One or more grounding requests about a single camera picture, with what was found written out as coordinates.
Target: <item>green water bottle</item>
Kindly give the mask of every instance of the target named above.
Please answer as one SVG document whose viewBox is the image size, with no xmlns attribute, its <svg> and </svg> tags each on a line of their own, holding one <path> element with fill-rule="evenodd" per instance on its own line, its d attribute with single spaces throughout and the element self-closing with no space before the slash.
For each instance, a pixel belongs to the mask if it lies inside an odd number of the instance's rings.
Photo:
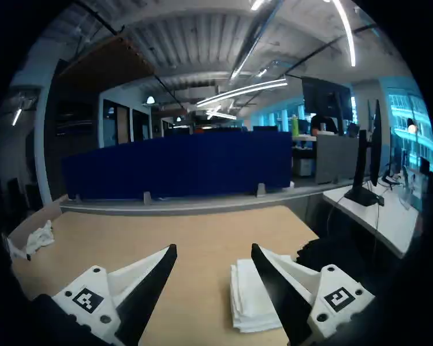
<svg viewBox="0 0 433 346">
<path fill-rule="evenodd" d="M 298 117 L 292 117 L 292 134 L 294 137 L 298 136 L 300 133 L 298 132 Z"/>
</svg>

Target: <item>ceiling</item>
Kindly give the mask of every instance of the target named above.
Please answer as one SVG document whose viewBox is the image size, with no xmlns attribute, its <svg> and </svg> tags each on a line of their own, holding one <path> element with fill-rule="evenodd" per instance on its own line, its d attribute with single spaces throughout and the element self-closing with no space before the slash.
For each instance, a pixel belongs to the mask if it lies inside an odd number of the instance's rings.
<svg viewBox="0 0 433 346">
<path fill-rule="evenodd" d="M 236 85 L 228 79 L 256 12 L 251 0 L 85 0 L 114 29 L 125 34 L 151 62 L 156 74 L 172 91 L 218 86 L 219 91 L 252 82 L 258 71 L 270 67 L 263 78 L 278 77 L 325 43 L 344 34 L 332 2 L 285 0 L 247 60 Z M 341 0 L 352 29 L 371 23 L 351 0 Z M 43 36 L 74 49 L 89 47 L 111 35 L 77 5 L 67 8 Z M 333 82 L 349 83 L 380 76 L 409 74 L 395 48 L 380 30 L 354 36 L 357 66 L 349 66 L 348 44 L 340 40 L 292 72 Z M 164 103 L 171 102 L 154 78 L 136 80 L 124 88 L 138 88 Z M 244 116 L 264 104 L 297 96 L 298 82 L 275 92 L 262 93 L 256 104 L 239 111 Z"/>
</svg>

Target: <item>white cloth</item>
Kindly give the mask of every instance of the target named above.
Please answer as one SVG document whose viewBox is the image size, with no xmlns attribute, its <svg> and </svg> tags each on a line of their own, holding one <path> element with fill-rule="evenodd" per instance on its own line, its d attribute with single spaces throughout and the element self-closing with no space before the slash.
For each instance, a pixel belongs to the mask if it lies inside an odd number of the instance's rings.
<svg viewBox="0 0 433 346">
<path fill-rule="evenodd" d="M 231 311 L 233 327 L 241 333 L 262 332 L 280 328 L 268 292 L 251 259 L 238 259 L 231 266 Z"/>
<path fill-rule="evenodd" d="M 43 228 L 39 228 L 29 235 L 25 252 L 28 255 L 35 254 L 42 246 L 47 246 L 54 243 L 53 232 L 51 232 L 51 221 L 48 220 Z"/>
</svg>

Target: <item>air duct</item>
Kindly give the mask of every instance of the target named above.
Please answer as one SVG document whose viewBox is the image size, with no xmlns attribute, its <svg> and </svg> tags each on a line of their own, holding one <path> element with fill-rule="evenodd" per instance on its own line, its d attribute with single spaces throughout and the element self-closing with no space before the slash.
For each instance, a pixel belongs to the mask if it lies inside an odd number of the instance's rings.
<svg viewBox="0 0 433 346">
<path fill-rule="evenodd" d="M 231 72 L 231 83 L 233 83 L 237 76 L 241 73 L 242 68 L 244 67 L 250 55 L 253 53 L 253 50 L 255 49 L 259 40 L 262 38 L 269 23 L 276 15 L 276 12 L 281 8 L 283 2 L 284 0 L 271 0 L 260 9 L 260 12 L 253 19 L 247 36 L 245 37 L 242 44 L 241 51 L 237 55 L 233 71 Z"/>
</svg>

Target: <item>pipe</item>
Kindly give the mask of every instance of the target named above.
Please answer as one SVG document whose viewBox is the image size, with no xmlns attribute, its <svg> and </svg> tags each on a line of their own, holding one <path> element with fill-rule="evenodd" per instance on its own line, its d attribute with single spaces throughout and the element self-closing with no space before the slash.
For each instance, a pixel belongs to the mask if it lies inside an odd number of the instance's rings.
<svg viewBox="0 0 433 346">
<path fill-rule="evenodd" d="M 94 10 L 92 10 L 88 5 L 86 5 L 85 3 L 83 3 L 82 1 L 80 1 L 80 0 L 75 0 L 74 1 L 74 3 L 75 4 L 77 4 L 77 5 L 79 5 L 81 8 L 83 8 L 85 11 L 87 11 L 89 14 L 91 14 L 93 17 L 95 17 L 107 30 L 109 30 L 114 36 L 117 36 L 118 34 L 119 34 L 119 32 L 117 32 L 113 27 L 111 27 L 111 25 L 107 22 L 107 21 L 105 21 L 103 18 L 101 18 L 101 16 L 98 14 L 98 12 L 96 12 L 96 11 L 94 11 Z M 166 86 L 165 86 L 165 84 L 160 80 L 160 78 L 158 77 L 158 76 L 156 76 L 155 74 L 154 74 L 154 77 L 155 77 L 155 79 L 157 79 L 158 80 L 158 82 L 160 83 L 160 84 L 162 84 L 162 86 L 163 86 L 163 88 L 165 89 L 165 91 L 167 92 L 167 93 L 169 93 L 172 97 L 173 97 L 173 99 L 180 105 L 180 107 L 181 108 L 183 108 L 184 109 L 184 107 L 183 107 L 183 105 L 181 104 L 181 102 L 180 101 L 178 101 L 177 99 L 176 99 L 176 97 L 170 92 L 170 89 L 169 88 L 167 88 Z"/>
<path fill-rule="evenodd" d="M 101 18 L 101 16 L 98 14 L 98 12 L 93 11 L 87 4 L 79 1 L 79 0 L 75 0 L 74 1 L 75 4 L 79 5 L 81 8 L 83 8 L 85 11 L 87 11 L 89 14 L 91 14 L 93 17 L 95 17 L 101 24 L 104 25 L 104 27 L 109 30 L 114 36 L 116 36 L 118 34 L 117 31 L 114 30 L 113 27 L 111 27 L 111 25 L 109 25 L 109 23 L 107 21 L 105 21 L 103 18 Z"/>
<path fill-rule="evenodd" d="M 247 36 L 242 44 L 241 51 L 237 55 L 236 62 L 234 63 L 230 82 L 233 82 L 239 73 L 241 73 L 242 68 L 262 38 L 268 24 L 274 18 L 279 8 L 281 8 L 283 2 L 284 0 L 271 0 L 260 9 L 260 12 L 253 19 Z"/>
<path fill-rule="evenodd" d="M 370 25 L 365 25 L 363 27 L 359 27 L 357 29 L 352 30 L 352 33 L 360 33 L 362 31 L 366 31 L 369 29 L 374 29 L 377 27 L 377 24 L 370 24 Z M 282 76 L 285 76 L 287 74 L 289 74 L 290 71 L 292 71 L 295 67 L 300 66 L 302 63 L 306 62 L 307 60 L 311 59 L 312 57 L 314 57 L 316 54 L 322 52 L 324 49 L 326 49 L 327 47 L 330 47 L 332 44 L 336 43 L 337 41 L 341 40 L 342 38 L 346 37 L 345 35 L 339 36 L 336 39 L 333 39 L 331 42 L 326 43 L 325 45 L 319 47 L 318 49 L 316 49 L 315 51 L 311 52 L 310 54 L 308 54 L 306 57 L 304 57 L 303 59 L 300 59 L 296 64 L 294 64 L 291 68 L 287 69 L 287 71 L 285 71 L 284 73 L 280 74 L 279 78 L 281 78 Z M 262 92 L 259 91 L 258 93 L 256 93 L 255 95 L 252 96 L 252 98 L 250 98 L 250 100 L 248 100 L 240 109 L 246 107 L 254 98 L 260 96 Z"/>
<path fill-rule="evenodd" d="M 160 80 L 160 78 L 159 77 L 157 77 L 155 74 L 154 74 L 154 77 L 155 77 L 155 79 L 157 79 L 157 81 L 163 86 L 163 88 L 165 89 L 165 91 L 167 92 L 167 93 L 169 93 L 172 97 L 173 97 L 173 99 L 180 105 L 180 107 L 182 108 L 182 109 L 184 109 L 184 107 L 183 107 L 183 105 L 181 104 L 181 102 L 180 101 L 178 101 L 177 100 L 177 98 L 175 97 L 175 95 L 173 95 L 172 93 L 171 93 L 171 91 L 167 88 L 167 86 Z"/>
</svg>

